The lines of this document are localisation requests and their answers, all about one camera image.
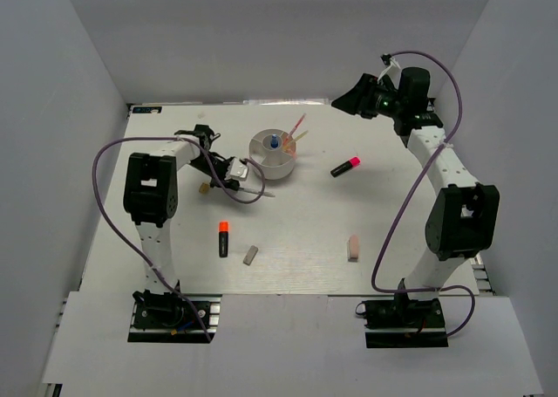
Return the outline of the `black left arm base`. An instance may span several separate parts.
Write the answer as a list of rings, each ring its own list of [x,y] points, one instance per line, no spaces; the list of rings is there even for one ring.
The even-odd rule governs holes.
[[[221,312],[220,296],[194,295],[188,298],[195,310],[170,292],[133,293],[133,313],[127,341],[129,343],[208,344],[200,321],[212,339],[217,331]]]

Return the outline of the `slim yellow highlighter pen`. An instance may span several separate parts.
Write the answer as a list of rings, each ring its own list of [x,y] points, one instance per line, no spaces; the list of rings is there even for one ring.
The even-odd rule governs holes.
[[[290,146],[291,144],[294,144],[296,142],[298,142],[302,137],[304,137],[307,133],[309,132],[309,130],[306,130],[300,134],[298,134],[295,138],[291,138],[289,139],[284,145],[283,148],[287,148],[288,146]]]

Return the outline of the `black highlighter pink cap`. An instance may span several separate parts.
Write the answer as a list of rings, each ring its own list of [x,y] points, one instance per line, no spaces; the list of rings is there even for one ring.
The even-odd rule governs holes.
[[[351,169],[360,165],[360,159],[358,157],[352,157],[351,159],[345,161],[344,163],[338,165],[330,171],[330,175],[334,178],[343,175],[344,173],[350,171]]]

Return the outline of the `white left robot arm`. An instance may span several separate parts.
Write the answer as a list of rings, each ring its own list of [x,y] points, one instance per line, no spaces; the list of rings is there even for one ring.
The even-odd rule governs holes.
[[[150,154],[130,155],[126,171],[124,209],[139,234],[145,264],[145,290],[163,295],[180,287],[171,251],[171,219],[178,208],[178,171],[186,165],[212,177],[215,186],[236,191],[248,177],[248,166],[237,157],[212,153],[220,135],[207,125],[180,130]]]

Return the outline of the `black highlighter orange cap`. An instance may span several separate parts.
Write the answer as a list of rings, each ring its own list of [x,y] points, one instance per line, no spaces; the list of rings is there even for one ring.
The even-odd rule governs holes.
[[[219,257],[228,256],[229,224],[228,221],[219,222],[218,229]]]

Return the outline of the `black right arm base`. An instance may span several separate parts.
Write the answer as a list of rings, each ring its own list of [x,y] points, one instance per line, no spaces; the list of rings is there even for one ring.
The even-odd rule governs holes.
[[[446,322],[437,298],[410,300],[405,294],[359,303],[368,349],[446,348]]]

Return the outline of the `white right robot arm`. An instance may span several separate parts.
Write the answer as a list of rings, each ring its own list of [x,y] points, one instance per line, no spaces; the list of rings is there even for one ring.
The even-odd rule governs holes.
[[[469,258],[488,249],[493,240],[500,193],[480,183],[465,169],[437,114],[429,110],[430,73],[406,67],[398,84],[384,75],[363,74],[332,106],[371,119],[384,115],[417,158],[432,184],[436,200],[425,223],[426,249],[397,293],[406,296],[393,305],[395,319],[416,325],[425,316],[422,301],[434,300],[449,277]]]

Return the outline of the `clear grey pen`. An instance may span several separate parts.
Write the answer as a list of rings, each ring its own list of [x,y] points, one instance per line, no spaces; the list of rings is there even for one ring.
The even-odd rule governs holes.
[[[247,194],[251,194],[251,195],[260,195],[260,196],[265,196],[265,197],[276,197],[275,194],[273,194],[272,192],[269,192],[267,190],[264,190],[262,192],[261,190],[258,190],[258,189],[239,187],[238,191],[239,192],[244,192],[244,193],[247,193]]]

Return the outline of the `slim pink highlighter pen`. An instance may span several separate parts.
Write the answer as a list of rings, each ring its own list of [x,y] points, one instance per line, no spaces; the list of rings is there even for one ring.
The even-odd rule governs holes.
[[[306,113],[303,113],[303,115],[301,116],[301,118],[296,122],[296,124],[291,128],[291,130],[288,133],[287,139],[288,138],[292,138],[293,134],[295,133],[295,131],[297,130],[297,128],[301,125],[301,123],[303,122],[303,120],[306,117]]]

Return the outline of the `small blue-capped clear bottle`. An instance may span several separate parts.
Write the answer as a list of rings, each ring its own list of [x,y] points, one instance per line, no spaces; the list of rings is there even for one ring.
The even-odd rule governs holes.
[[[279,138],[276,134],[272,134],[271,135],[271,139],[270,139],[270,147],[275,149],[279,147]]]

